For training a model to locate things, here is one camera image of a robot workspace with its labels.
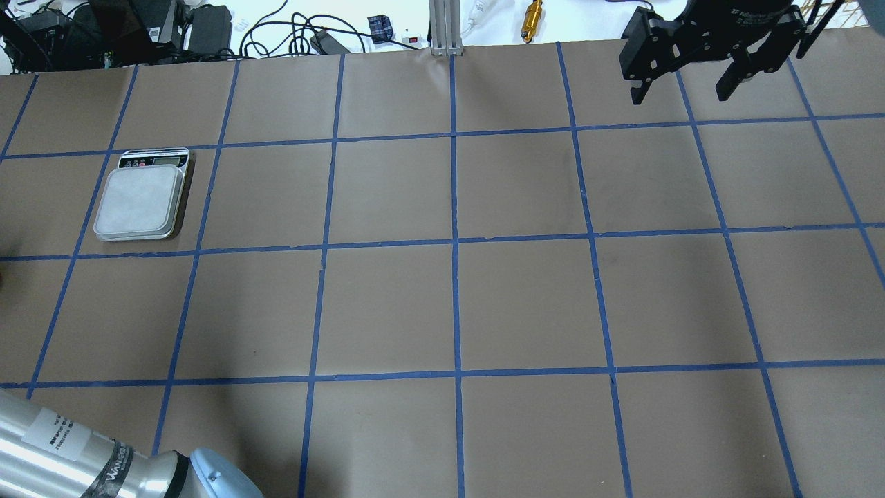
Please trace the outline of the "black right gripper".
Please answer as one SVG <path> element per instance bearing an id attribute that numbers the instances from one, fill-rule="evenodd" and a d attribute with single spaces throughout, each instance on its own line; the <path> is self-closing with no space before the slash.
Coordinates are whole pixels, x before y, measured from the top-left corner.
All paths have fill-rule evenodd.
<path id="1" fill-rule="evenodd" d="M 790 1 L 689 1 L 674 19 L 636 8 L 622 33 L 622 76 L 634 105 L 652 82 L 694 62 L 732 60 L 716 83 L 728 101 L 740 83 L 777 72 L 805 38 L 807 23 Z"/>

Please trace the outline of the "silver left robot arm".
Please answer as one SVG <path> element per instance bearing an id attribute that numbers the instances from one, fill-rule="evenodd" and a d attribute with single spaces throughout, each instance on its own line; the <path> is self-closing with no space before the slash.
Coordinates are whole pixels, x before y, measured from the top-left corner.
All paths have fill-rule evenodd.
<path id="1" fill-rule="evenodd" d="M 259 497 L 209 448 L 145 456 L 52 409 L 3 391 L 3 497 Z"/>

